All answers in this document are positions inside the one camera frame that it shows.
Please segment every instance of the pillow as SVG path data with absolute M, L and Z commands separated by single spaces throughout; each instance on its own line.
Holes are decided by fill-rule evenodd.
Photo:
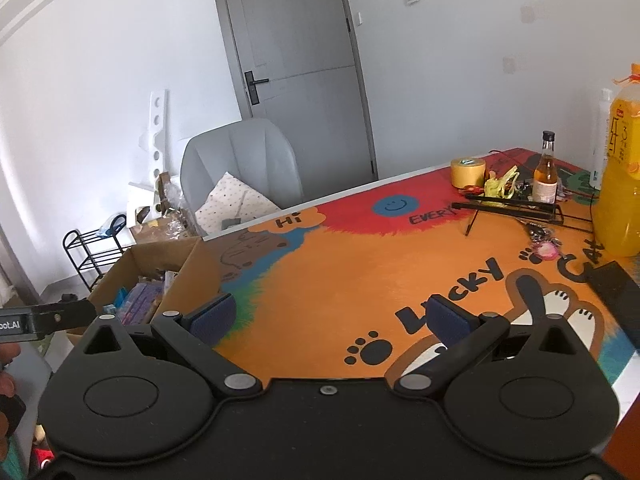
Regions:
M 213 234 L 222 231 L 223 220 L 239 218 L 248 222 L 277 211 L 280 208 L 271 200 L 226 172 L 196 211 L 196 220 L 208 234 Z

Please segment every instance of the door handle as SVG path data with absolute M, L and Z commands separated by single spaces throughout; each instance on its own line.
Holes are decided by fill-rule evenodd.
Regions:
M 244 80 L 246 81 L 246 86 L 249 90 L 249 99 L 251 100 L 252 105 L 259 105 L 260 98 L 258 97 L 258 91 L 256 89 L 256 85 L 261 85 L 263 83 L 268 83 L 268 79 L 254 79 L 254 71 L 249 70 L 249 72 L 244 73 Z

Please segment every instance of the blue smiley face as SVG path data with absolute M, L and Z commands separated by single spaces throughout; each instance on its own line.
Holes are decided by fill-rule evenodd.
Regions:
M 403 216 L 418 209 L 419 205 L 418 200 L 412 196 L 393 195 L 378 200 L 373 205 L 373 212 L 380 216 Z

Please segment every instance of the chair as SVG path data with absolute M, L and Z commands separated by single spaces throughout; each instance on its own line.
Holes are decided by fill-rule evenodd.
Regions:
M 248 119 L 193 137 L 180 168 L 182 191 L 192 211 L 228 171 L 282 209 L 304 202 L 296 155 L 267 119 Z

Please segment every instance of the masking tape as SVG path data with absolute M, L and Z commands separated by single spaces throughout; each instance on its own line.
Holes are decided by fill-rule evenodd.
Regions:
M 456 158 L 451 161 L 451 183 L 462 189 L 466 186 L 484 186 L 486 163 L 481 158 Z

